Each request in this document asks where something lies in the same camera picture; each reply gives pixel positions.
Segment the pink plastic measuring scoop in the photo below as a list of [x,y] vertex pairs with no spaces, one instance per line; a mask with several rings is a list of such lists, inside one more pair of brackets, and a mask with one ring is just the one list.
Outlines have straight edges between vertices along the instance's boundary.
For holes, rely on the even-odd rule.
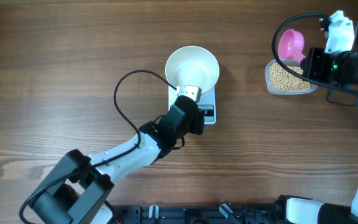
[[302,51],[305,40],[301,32],[294,29],[283,33],[278,44],[278,57],[284,60],[296,60],[298,63],[305,58]]

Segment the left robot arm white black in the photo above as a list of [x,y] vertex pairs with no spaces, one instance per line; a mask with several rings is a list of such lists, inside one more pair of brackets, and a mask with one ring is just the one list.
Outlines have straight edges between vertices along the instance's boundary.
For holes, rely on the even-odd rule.
[[142,125],[127,142],[100,154],[66,153],[22,204],[19,217],[27,223],[24,209],[30,207],[44,223],[109,223],[113,213],[105,201],[114,185],[203,128],[203,110],[191,98],[178,96],[166,115]]

